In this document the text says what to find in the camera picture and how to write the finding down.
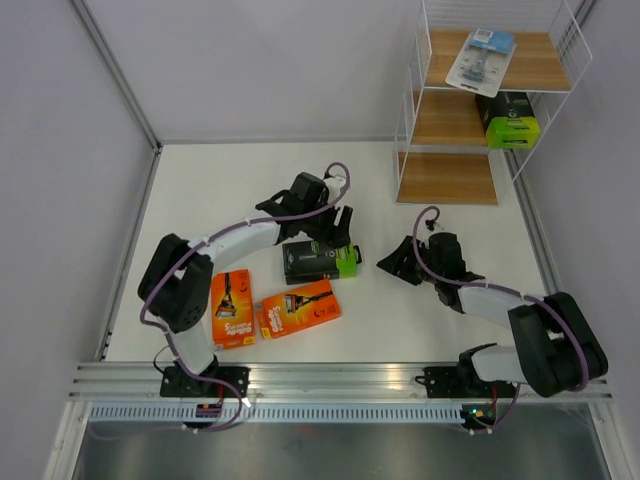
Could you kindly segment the green black razor box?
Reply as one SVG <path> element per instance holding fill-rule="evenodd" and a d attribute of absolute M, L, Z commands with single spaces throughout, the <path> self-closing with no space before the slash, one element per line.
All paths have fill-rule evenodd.
<path fill-rule="evenodd" d="M 533 148 L 541 129 L 525 92 L 475 95 L 475 105 L 490 149 Z"/>
<path fill-rule="evenodd" d="M 363 261 L 357 245 L 332 248 L 313 240 L 285 243 L 282 254 L 287 285 L 353 278 Z"/>

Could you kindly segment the blue clear razor blister pack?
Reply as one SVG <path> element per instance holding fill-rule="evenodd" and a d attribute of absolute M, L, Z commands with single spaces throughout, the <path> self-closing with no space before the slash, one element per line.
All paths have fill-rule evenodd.
<path fill-rule="evenodd" d="M 516 48 L 513 34 L 477 28 L 467 36 L 445 77 L 445 84 L 495 98 Z"/>

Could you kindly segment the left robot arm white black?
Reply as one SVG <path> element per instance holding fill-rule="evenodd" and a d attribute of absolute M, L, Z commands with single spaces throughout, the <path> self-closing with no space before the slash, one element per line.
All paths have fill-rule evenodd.
<path fill-rule="evenodd" d="M 192 240 L 171 233 L 160 240 L 137 289 L 139 321 L 161 332 L 184 385 L 195 395 L 209 395 L 218 384 L 213 343 L 201 324 L 216 274 L 300 233 L 333 247 L 349 244 L 353 210 L 339 203 L 351 175 L 345 165 L 339 169 L 328 167 L 322 177 L 298 174 L 289 188 L 215 233 Z"/>

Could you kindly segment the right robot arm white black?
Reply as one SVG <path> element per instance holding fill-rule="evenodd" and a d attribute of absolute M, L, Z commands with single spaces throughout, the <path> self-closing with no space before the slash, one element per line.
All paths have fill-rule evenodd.
<path fill-rule="evenodd" d="M 426 241 L 408 235 L 377 266 L 413 286 L 429 283 L 444 306 L 510 331 L 510 346 L 488 343 L 460 354 L 456 381 L 469 395 L 497 381 L 525 384 L 549 398 L 608 373 L 607 355 L 572 295 L 534 296 L 488 281 L 468 269 L 453 233 Z"/>

